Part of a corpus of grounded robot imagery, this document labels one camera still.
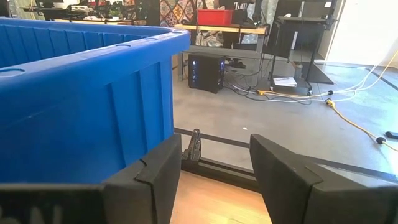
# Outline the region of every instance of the red storage box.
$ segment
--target red storage box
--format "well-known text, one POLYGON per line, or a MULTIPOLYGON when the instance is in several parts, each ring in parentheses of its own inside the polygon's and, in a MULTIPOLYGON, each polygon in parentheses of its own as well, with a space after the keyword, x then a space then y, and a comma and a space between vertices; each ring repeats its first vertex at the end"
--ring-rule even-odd
POLYGON ((233 10, 198 9, 198 25, 230 26, 233 10))

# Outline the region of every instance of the computer tower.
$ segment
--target computer tower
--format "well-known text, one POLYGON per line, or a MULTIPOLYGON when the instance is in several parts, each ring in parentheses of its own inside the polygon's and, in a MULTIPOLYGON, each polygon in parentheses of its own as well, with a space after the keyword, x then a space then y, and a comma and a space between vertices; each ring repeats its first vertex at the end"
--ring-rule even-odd
POLYGON ((195 52, 188 56, 188 85, 212 93, 223 88, 225 56, 195 52))

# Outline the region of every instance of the blue plastic bin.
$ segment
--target blue plastic bin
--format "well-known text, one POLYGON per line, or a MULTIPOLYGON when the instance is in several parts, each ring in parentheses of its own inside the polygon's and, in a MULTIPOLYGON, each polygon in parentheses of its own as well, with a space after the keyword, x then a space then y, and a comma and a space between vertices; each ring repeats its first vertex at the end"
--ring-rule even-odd
POLYGON ((173 133, 187 31, 0 18, 0 183, 100 183, 173 133))

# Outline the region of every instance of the wooden floor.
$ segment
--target wooden floor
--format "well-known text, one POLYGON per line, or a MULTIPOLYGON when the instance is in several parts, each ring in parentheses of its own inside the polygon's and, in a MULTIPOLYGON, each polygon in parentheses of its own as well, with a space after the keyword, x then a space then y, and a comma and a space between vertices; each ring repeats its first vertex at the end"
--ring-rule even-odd
POLYGON ((171 223, 271 224, 261 194, 181 172, 171 223))

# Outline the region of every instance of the gray floor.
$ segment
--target gray floor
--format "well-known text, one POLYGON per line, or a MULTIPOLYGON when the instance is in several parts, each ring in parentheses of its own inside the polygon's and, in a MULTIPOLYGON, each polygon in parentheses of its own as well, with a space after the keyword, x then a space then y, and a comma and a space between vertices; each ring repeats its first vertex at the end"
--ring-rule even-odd
MULTIPOLYGON (((281 63, 285 64, 279 65, 281 69, 289 66, 281 63)), ((314 95, 319 91, 350 87, 368 72, 331 66, 323 69, 336 85, 313 84, 314 95)), ((376 78, 371 75, 367 83, 376 78)), ((258 102, 228 89, 212 94, 190 89, 186 80, 178 80, 177 70, 174 70, 173 91, 176 128, 199 128, 206 134, 243 142, 249 142, 250 134, 258 133, 298 154, 398 174, 398 152, 376 144, 368 135, 344 122, 323 102, 314 101, 308 106, 258 102)), ((333 99, 351 95, 335 95, 333 99)), ((359 92, 350 101, 337 103, 336 107, 347 118, 378 136, 385 131, 398 131, 398 92, 383 81, 359 92)), ((188 142, 189 137, 183 136, 183 147, 187 147, 188 142)), ((397 141, 389 142, 398 147, 397 141)), ((202 144, 203 157, 251 169, 247 149, 206 139, 202 144)))

